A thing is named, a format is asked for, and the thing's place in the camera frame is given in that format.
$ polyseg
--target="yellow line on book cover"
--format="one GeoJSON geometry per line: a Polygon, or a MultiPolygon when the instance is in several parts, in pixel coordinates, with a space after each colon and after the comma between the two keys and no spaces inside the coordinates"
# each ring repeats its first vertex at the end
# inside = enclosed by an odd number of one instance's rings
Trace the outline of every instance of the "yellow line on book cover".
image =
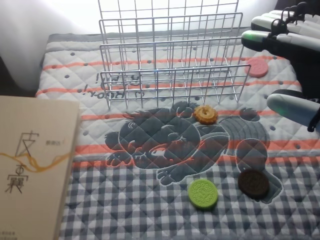
{"type": "Polygon", "coordinates": [[[46,170],[52,169],[54,166],[58,165],[59,163],[61,163],[62,161],[64,161],[65,159],[67,159],[68,157],[70,157],[70,153],[66,153],[64,155],[60,155],[60,156],[56,156],[52,163],[48,166],[39,166],[37,160],[30,156],[27,152],[19,155],[19,156],[10,156],[9,154],[0,152],[0,156],[4,156],[7,157],[9,159],[12,159],[16,162],[19,162],[21,165],[24,166],[24,168],[32,173],[41,173],[44,172],[46,170]],[[34,169],[31,169],[29,166],[27,166],[26,164],[24,164],[20,159],[26,157],[28,159],[28,162],[30,164],[31,167],[33,167],[34,169]]]}

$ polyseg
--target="beige book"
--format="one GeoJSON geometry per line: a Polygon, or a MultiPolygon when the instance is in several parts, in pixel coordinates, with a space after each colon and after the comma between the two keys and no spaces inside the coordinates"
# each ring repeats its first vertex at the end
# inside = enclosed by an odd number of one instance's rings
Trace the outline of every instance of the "beige book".
{"type": "Polygon", "coordinates": [[[79,103],[0,96],[0,240],[56,240],[79,103]]]}

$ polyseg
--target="gingham fabric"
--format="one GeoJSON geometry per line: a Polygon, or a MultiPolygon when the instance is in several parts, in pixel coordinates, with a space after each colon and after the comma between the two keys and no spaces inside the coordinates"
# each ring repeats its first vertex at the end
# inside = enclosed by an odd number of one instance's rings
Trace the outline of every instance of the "gingham fabric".
{"type": "MultiPolygon", "coordinates": [[[[151,123],[168,125],[161,123],[159,110],[153,111],[156,102],[145,100],[144,108],[140,102],[130,102],[126,108],[123,101],[114,101],[108,110],[106,100],[97,97],[100,90],[93,90],[100,85],[97,73],[103,69],[97,63],[101,61],[97,48],[101,42],[90,40],[90,36],[85,40],[72,37],[58,35],[59,40],[48,43],[37,93],[38,98],[81,104],[82,123],[60,240],[320,239],[319,135],[280,117],[266,104],[268,95],[277,89],[300,89],[287,60],[266,51],[245,49],[242,57],[266,60],[268,74],[249,78],[239,103],[232,97],[220,104],[209,98],[207,103],[220,113],[218,123],[209,129],[198,125],[192,116],[201,99],[192,98],[191,107],[183,100],[175,106],[170,99],[159,101],[161,111],[187,115],[179,115],[177,121],[188,121],[190,132],[176,129],[174,140],[193,136],[192,131],[196,131],[201,143],[211,146],[196,149],[190,164],[162,166],[157,158],[150,157],[154,149],[130,152],[124,140],[132,137],[123,135],[129,130],[133,133],[132,129],[150,133],[146,123],[154,117],[151,123]],[[92,92],[84,91],[85,86],[92,92]],[[146,114],[142,122],[139,117],[125,117],[137,112],[146,114]],[[119,151],[118,144],[126,146],[126,151],[119,151]],[[202,165],[201,169],[193,163],[202,165]],[[255,201],[239,190],[238,176],[246,168],[260,168],[269,178],[271,188],[265,199],[255,201]],[[218,202],[210,211],[196,209],[188,199],[188,186],[198,178],[206,178],[217,187],[218,202]]],[[[154,134],[150,141],[158,138],[154,134]]]]}

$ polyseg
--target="checkered pattern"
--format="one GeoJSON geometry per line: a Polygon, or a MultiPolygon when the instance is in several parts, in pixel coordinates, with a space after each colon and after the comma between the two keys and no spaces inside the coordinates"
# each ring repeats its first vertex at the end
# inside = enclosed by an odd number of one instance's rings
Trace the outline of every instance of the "checkered pattern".
{"type": "MultiPolygon", "coordinates": [[[[86,85],[91,89],[100,85],[96,82],[97,73],[103,67],[67,65],[101,61],[99,45],[98,41],[50,42],[43,66],[65,67],[42,71],[40,90],[43,92],[38,97],[80,101],[82,114],[87,116],[141,110],[140,102],[131,102],[126,109],[123,101],[115,101],[108,112],[105,99],[81,92],[86,85]],[[79,91],[55,92],[56,88],[79,91]]],[[[248,49],[242,56],[261,55],[271,56],[268,52],[248,49]]],[[[294,84],[296,77],[288,61],[274,57],[267,62],[268,74],[260,79],[249,78],[239,103],[229,97],[219,105],[216,98],[208,97],[207,103],[218,111],[245,107],[268,113],[266,98],[273,91],[300,88],[294,84]]],[[[201,99],[190,100],[202,103],[201,99]]],[[[143,106],[154,109],[156,102],[145,100],[143,106]]],[[[161,108],[171,106],[170,99],[159,101],[161,108]]],[[[84,120],[77,145],[103,146],[105,135],[118,132],[124,123],[123,119],[107,117],[84,120]]],[[[164,186],[156,169],[95,164],[95,161],[105,161],[106,155],[88,150],[87,154],[77,154],[74,159],[87,164],[73,167],[59,239],[320,240],[319,136],[278,115],[260,115],[259,124],[270,138],[265,170],[281,184],[280,192],[274,193],[270,203],[255,201],[242,194],[237,184],[239,166],[232,160],[219,158],[206,171],[164,186]],[[218,202],[211,211],[197,210],[189,201],[188,186],[198,178],[212,181],[218,189],[218,202]]]]}

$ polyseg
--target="orange stripe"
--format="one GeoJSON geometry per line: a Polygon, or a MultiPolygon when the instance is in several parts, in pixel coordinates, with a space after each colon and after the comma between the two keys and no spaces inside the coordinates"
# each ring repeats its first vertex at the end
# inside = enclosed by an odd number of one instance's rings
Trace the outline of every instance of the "orange stripe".
{"type": "MultiPolygon", "coordinates": [[[[296,85],[296,86],[300,86],[300,83],[298,81],[282,81],[283,84],[285,85],[296,85]]],[[[174,85],[175,88],[179,88],[182,83],[176,83],[174,85]]],[[[234,82],[235,85],[241,85],[243,84],[243,82],[234,82]]],[[[279,81],[277,80],[274,80],[274,81],[263,81],[263,80],[255,80],[255,81],[252,81],[252,82],[246,82],[245,85],[246,86],[253,86],[253,85],[278,85],[279,84],[279,81]]],[[[147,84],[143,84],[142,85],[142,89],[144,90],[147,90],[149,88],[156,88],[156,85],[155,84],[149,84],[148,85],[148,88],[146,87],[147,84]]],[[[217,84],[218,86],[223,86],[224,85],[224,82],[219,82],[217,84]]],[[[192,87],[199,87],[200,84],[199,83],[193,83],[192,84],[192,87]]],[[[159,88],[170,88],[170,83],[159,83],[158,84],[158,87],[159,88]]],[[[123,86],[120,86],[120,85],[116,85],[116,86],[113,86],[112,87],[112,90],[123,90],[123,86]]],[[[140,87],[137,87],[137,86],[132,86],[132,85],[129,85],[128,86],[128,89],[136,89],[137,91],[140,91],[140,87]]],[[[100,92],[100,91],[103,91],[103,89],[101,87],[93,87],[93,88],[87,88],[85,93],[88,93],[88,92],[100,92]]],[[[43,90],[39,90],[35,96],[39,96],[40,94],[45,94],[45,93],[77,93],[78,92],[78,89],[75,89],[75,88],[61,88],[61,87],[51,87],[51,88],[47,88],[47,89],[43,89],[43,90]]]]}
{"type": "MultiPolygon", "coordinates": [[[[241,57],[241,61],[247,61],[249,59],[251,59],[253,57],[241,57]]],[[[257,56],[255,58],[260,58],[260,59],[264,59],[264,60],[272,60],[273,59],[273,56],[257,56]]],[[[228,61],[230,61],[232,59],[232,61],[238,61],[239,60],[239,57],[227,57],[226,58],[228,61]]],[[[167,60],[167,59],[159,59],[159,60],[156,60],[155,62],[156,63],[181,63],[181,62],[206,62],[208,59],[207,58],[183,58],[183,59],[172,59],[171,60],[167,60]]],[[[222,62],[224,61],[225,59],[222,58],[222,57],[216,57],[214,58],[214,61],[218,61],[218,62],[222,62]]],[[[141,60],[140,63],[141,64],[148,64],[148,61],[149,60],[141,60]]],[[[120,65],[120,64],[139,64],[139,61],[112,61],[112,62],[103,62],[103,61],[93,61],[93,62],[72,62],[72,63],[68,63],[68,64],[55,64],[55,65],[47,65],[47,66],[44,66],[43,67],[43,70],[48,70],[48,69],[61,69],[61,68],[70,68],[70,67],[75,67],[75,66],[85,66],[85,64],[88,64],[90,66],[96,66],[96,65],[102,65],[102,64],[105,64],[105,65],[108,65],[109,63],[110,64],[113,64],[113,65],[120,65]]]]}
{"type": "MultiPolygon", "coordinates": [[[[219,159],[217,160],[217,162],[233,162],[233,163],[237,163],[237,157],[236,156],[227,156],[227,155],[223,155],[220,156],[219,159]]],[[[303,162],[306,164],[312,164],[312,163],[319,163],[320,162],[320,156],[301,156],[301,157],[270,157],[267,162],[265,163],[266,165],[272,165],[272,164],[284,164],[286,162],[303,162]]],[[[129,164],[120,164],[119,166],[134,166],[134,162],[131,161],[129,164]]],[[[107,165],[107,161],[105,160],[97,160],[97,161],[81,161],[81,162],[73,162],[72,163],[72,168],[73,169],[87,169],[87,168],[91,168],[91,167],[108,167],[108,168],[112,168],[112,166],[107,165]]]]}
{"type": "MultiPolygon", "coordinates": [[[[239,110],[219,110],[217,112],[219,116],[224,116],[224,115],[239,116],[240,115],[239,110]]],[[[259,116],[272,116],[277,114],[272,110],[257,111],[257,113],[259,114],[259,116]]],[[[130,117],[130,115],[127,113],[115,113],[115,114],[106,114],[106,115],[82,115],[81,119],[83,121],[92,121],[92,120],[101,120],[101,119],[124,119],[128,117],[130,117]]]]}
{"type": "MultiPolygon", "coordinates": [[[[230,146],[237,146],[240,140],[229,142],[230,146]]],[[[300,146],[301,150],[312,150],[320,149],[319,139],[306,139],[306,140],[273,140],[270,141],[268,151],[292,151],[297,150],[297,145],[300,146]]],[[[92,145],[80,145],[75,148],[75,155],[86,155],[86,154],[108,154],[114,153],[115,151],[108,148],[105,144],[92,144],[92,145]]]]}

